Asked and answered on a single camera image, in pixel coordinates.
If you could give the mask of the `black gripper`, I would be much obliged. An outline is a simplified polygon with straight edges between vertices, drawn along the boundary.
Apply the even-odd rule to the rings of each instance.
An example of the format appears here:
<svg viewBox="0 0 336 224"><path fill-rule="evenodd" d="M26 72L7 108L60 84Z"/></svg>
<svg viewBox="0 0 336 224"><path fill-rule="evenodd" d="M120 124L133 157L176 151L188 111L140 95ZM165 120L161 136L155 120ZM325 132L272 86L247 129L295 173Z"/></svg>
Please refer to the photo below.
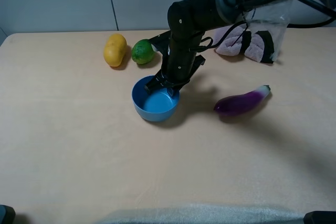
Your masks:
<svg viewBox="0 0 336 224"><path fill-rule="evenodd" d="M188 38L179 37L169 30L149 39L162 54L162 64L161 69L144 86L148 94L164 88L170 97L180 92L205 62L203 56L191 51L200 45L203 35L203 32L197 32Z"/></svg>

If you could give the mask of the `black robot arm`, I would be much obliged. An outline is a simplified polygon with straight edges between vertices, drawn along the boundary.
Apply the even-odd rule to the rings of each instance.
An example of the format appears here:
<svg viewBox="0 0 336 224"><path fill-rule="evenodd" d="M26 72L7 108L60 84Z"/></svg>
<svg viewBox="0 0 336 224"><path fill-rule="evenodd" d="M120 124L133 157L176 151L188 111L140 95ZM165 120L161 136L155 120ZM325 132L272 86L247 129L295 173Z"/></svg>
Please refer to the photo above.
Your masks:
<svg viewBox="0 0 336 224"><path fill-rule="evenodd" d="M163 55L161 69L145 84L152 94L166 89L174 96L204 64L201 52L218 48L238 26L245 12L276 0L182 0L167 13L170 31L150 39Z"/></svg>

